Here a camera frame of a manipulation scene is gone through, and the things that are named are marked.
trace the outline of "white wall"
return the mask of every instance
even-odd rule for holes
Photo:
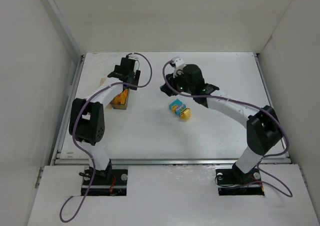
[[[55,0],[82,52],[261,52],[291,0]]]
[[[71,64],[40,0],[0,0],[0,220],[25,225]]]
[[[320,0],[293,0],[259,60],[320,217]]]

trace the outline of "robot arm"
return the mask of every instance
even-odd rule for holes
[[[207,108],[222,112],[246,128],[248,147],[232,166],[230,174],[234,179],[232,180],[232,184],[246,183],[246,180],[252,175],[252,170],[256,164],[281,140],[282,134],[278,127],[270,118],[255,108],[240,105],[229,100],[210,97],[232,99],[221,91],[219,87],[205,83],[202,72],[197,65],[186,65],[180,58],[173,58],[171,66],[174,68],[174,72],[167,74],[165,77],[176,91],[189,93],[191,95],[208,96],[200,98],[194,97],[193,99]],[[161,86],[160,90],[168,96],[177,95],[167,84]],[[265,106],[264,109],[278,120],[272,107]]]
[[[96,176],[107,177],[107,168],[111,168],[110,158],[106,152],[107,146],[102,140],[106,130],[104,108],[126,88],[137,89],[136,87],[127,87],[122,84],[122,82],[125,82],[138,85],[140,71],[135,70],[135,63],[135,59],[122,58],[120,65],[115,65],[114,71],[108,75],[108,79],[95,92],[84,99],[76,98],[72,103],[69,123],[70,135],[72,135],[76,119],[87,99],[101,89],[109,87],[109,89],[101,92],[89,102],[76,127],[76,141],[80,142],[82,148],[89,151],[95,158]]]

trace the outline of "white panel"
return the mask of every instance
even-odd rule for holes
[[[25,225],[71,60],[40,0],[0,0],[0,218]]]
[[[125,53],[87,54],[76,98],[95,91],[100,80],[114,70]],[[231,97],[265,106],[268,99],[252,53],[145,53],[153,66],[153,78],[146,88],[131,91],[126,110],[107,109],[104,113],[105,134],[111,159],[119,158],[239,158],[247,147],[245,128],[222,113],[207,109],[190,98],[179,96],[191,109],[185,122],[169,110],[176,97],[168,97],[159,86],[164,84],[162,68],[173,57],[187,64],[197,64],[205,81],[217,85]],[[140,84],[150,74],[140,60]],[[283,151],[277,144],[270,152]],[[60,155],[64,159],[87,158],[78,150],[67,132]]]
[[[79,193],[80,168],[53,167],[44,170],[28,226],[63,225],[60,208],[68,195],[73,195],[72,188]],[[218,196],[214,166],[133,166],[129,167],[127,196],[88,197],[68,225],[319,225],[299,167],[262,168],[283,180],[293,198],[268,186],[264,186],[265,196]],[[279,186],[274,179],[261,176]],[[74,214],[81,199],[75,197],[68,202],[65,219]]]
[[[293,0],[260,57],[271,99],[289,134],[290,155],[302,166],[318,216],[319,14],[320,0]]]
[[[55,0],[83,52],[260,52],[291,0]]]

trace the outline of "white table surface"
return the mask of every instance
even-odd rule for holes
[[[130,166],[127,196],[90,196],[69,226],[219,225],[317,226],[308,191],[297,165],[263,165],[293,192],[293,198],[264,186],[265,196],[219,196],[213,166]],[[83,166],[46,166],[28,226],[59,226],[59,211],[71,195],[79,195]],[[262,179],[276,186],[274,179]],[[82,197],[71,199],[65,219]]]
[[[153,78],[148,87],[131,90],[126,110],[106,109],[105,140],[112,159],[236,159],[247,146],[245,129],[220,112],[207,109],[190,98],[168,97],[159,86],[164,84],[162,68],[173,57],[197,64],[207,83],[219,86],[234,97],[265,106],[267,95],[253,53],[144,53],[151,61]],[[76,96],[87,97],[119,64],[126,53],[88,53]],[[140,60],[140,84],[147,81],[149,68]],[[191,118],[181,121],[168,108],[179,98],[191,109]],[[283,150],[278,143],[270,152]],[[82,159],[67,132],[61,159]]]

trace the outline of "blue and yellow box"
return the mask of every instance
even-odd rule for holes
[[[178,115],[181,119],[187,120],[191,117],[190,108],[187,108],[182,101],[176,99],[169,105],[169,109]]]

